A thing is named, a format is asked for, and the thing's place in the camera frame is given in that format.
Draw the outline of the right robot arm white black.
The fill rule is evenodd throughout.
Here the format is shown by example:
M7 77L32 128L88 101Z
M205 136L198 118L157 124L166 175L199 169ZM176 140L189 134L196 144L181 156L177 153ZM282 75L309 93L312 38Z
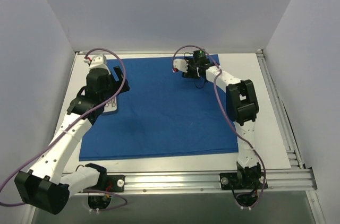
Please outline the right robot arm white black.
M194 51L191 57L174 59L173 70L182 72L185 78L212 83L220 107L223 105L218 89L225 92L223 115L237 137L236 182L241 188L248 188L255 179L260 180L263 161L255 149L254 136L259 104L253 82L232 76L202 49Z

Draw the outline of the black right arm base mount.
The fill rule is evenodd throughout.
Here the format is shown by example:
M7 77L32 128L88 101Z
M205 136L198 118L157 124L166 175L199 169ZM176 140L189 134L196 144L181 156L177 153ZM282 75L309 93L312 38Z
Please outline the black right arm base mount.
M255 173L248 173L242 178L237 173L220 173L220 186L222 190L253 190L261 189L260 176Z

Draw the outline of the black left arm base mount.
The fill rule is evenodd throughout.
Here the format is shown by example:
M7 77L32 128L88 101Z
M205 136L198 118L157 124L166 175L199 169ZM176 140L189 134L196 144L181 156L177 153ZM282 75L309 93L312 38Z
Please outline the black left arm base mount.
M100 175L97 184L91 189L108 192L123 192L125 186L124 175Z

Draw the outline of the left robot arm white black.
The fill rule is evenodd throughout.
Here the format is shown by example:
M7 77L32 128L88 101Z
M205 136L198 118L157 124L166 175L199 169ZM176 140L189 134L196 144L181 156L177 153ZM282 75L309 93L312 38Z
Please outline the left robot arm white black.
M117 78L106 65L90 68L86 85L71 101L48 150L39 154L27 172L16 174L14 182L24 203L58 214L74 194L106 188L107 170L97 164L86 164L66 176L62 173L80 140L104 112L105 102L130 89L125 69L115 66L113 70Z

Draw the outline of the blue surgical cloth wrap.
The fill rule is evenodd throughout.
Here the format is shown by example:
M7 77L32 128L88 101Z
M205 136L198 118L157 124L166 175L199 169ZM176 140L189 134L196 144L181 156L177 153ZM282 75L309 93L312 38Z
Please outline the blue surgical cloth wrap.
M85 134L80 160L237 151L211 83L173 73L169 57L126 58L124 65L130 91L117 96L116 113L100 115Z

